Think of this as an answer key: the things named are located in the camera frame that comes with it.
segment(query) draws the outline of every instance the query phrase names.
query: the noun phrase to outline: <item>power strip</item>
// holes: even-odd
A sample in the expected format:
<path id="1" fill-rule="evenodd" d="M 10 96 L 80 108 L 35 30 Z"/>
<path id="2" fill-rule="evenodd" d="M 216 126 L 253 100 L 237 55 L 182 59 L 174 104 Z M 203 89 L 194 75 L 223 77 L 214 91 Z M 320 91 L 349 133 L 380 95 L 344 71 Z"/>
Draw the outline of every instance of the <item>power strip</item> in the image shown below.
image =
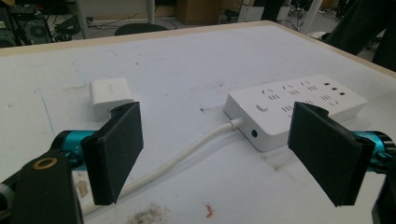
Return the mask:
<path id="1" fill-rule="evenodd" d="M 355 117 L 367 101 L 329 77 L 319 75 L 231 91 L 224 106 L 230 119 L 259 151 L 287 144 L 294 102 L 320 106 L 342 122 Z"/>

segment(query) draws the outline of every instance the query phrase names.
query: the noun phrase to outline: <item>power cord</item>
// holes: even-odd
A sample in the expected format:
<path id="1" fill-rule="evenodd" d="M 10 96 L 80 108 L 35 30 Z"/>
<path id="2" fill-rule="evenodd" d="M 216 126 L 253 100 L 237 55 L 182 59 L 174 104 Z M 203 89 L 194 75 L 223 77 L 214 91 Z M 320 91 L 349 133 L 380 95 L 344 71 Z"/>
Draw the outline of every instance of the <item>power cord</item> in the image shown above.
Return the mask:
<path id="1" fill-rule="evenodd" d="M 143 177 L 140 177 L 136 181 L 132 181 L 131 183 L 126 184 L 120 193 L 120 197 L 123 197 L 123 196 L 133 192 L 136 189 L 142 188 L 143 186 L 147 185 L 152 180 L 160 177 L 161 175 L 165 174 L 166 172 L 168 172 L 169 170 L 174 168 L 176 165 L 178 165 L 179 163 L 184 161 L 187 157 L 189 157 L 193 152 L 195 152 L 198 148 L 200 148 L 204 144 L 208 143 L 212 139 L 214 139 L 224 133 L 227 133 L 227 132 L 237 129 L 238 127 L 240 127 L 243 124 L 244 124 L 244 121 L 243 121 L 243 119 L 240 118 L 240 119 L 233 119 L 226 124 L 220 125 L 218 128 L 215 128 L 210 133 L 205 134 L 200 139 L 198 139 L 197 141 L 192 143 L 189 147 L 187 147 L 182 152 L 180 152 L 172 160 L 161 165 L 160 167 L 155 169 L 153 172 L 151 172 L 147 175 L 144 175 Z M 82 210 L 83 215 L 85 216 L 100 207 L 101 207 L 100 205 L 95 205 L 95 204 L 93 204 L 93 202 L 90 202 L 89 204 L 83 204 L 81 210 Z"/>

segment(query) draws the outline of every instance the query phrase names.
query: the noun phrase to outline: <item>table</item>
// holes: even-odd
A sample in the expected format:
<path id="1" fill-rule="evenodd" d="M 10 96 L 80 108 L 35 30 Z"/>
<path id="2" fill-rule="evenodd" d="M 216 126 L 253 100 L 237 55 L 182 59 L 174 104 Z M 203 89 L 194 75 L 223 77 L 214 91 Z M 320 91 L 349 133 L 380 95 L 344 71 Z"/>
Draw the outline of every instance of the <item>table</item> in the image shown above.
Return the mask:
<path id="1" fill-rule="evenodd" d="M 325 74 L 349 87 L 368 104 L 343 125 L 396 139 L 394 73 L 268 21 L 1 49 L 0 57 L 0 179 L 44 153 L 57 133 L 99 129 L 88 85 L 109 77 L 125 77 L 141 104 L 145 148 L 128 181 L 227 122 L 229 91 L 295 77 Z M 287 147 L 263 154 L 235 131 L 84 219 L 372 223 L 383 180 L 367 173 L 356 205 L 336 208 Z"/>

